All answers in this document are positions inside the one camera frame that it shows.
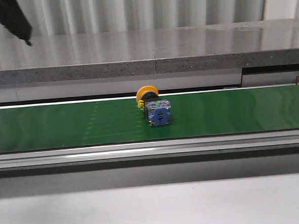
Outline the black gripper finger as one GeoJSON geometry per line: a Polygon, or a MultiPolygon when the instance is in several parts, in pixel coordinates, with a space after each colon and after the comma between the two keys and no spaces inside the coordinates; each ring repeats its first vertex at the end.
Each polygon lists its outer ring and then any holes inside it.
{"type": "Polygon", "coordinates": [[[0,24],[28,46],[32,46],[31,24],[16,0],[0,0],[0,24]]]}

